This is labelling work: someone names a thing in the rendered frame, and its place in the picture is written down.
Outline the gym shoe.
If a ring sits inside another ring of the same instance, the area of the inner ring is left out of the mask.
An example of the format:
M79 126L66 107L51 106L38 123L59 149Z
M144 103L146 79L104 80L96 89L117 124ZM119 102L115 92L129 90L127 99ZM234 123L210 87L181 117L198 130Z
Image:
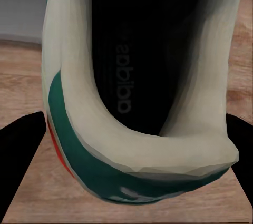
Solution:
M47 0L42 92L56 153L89 194L153 205L218 180L240 0Z

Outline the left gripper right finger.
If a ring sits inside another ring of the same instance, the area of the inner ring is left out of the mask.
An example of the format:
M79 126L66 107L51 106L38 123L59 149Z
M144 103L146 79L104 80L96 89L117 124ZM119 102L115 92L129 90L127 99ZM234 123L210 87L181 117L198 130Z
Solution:
M227 132L239 150L239 161L231 168L253 207L253 125L227 113Z

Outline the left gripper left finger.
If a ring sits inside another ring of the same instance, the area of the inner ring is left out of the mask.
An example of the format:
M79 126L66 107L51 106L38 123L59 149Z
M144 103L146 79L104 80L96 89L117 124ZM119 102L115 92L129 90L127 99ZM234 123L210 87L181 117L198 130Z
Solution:
M0 224L45 132L45 116L40 111L0 130Z

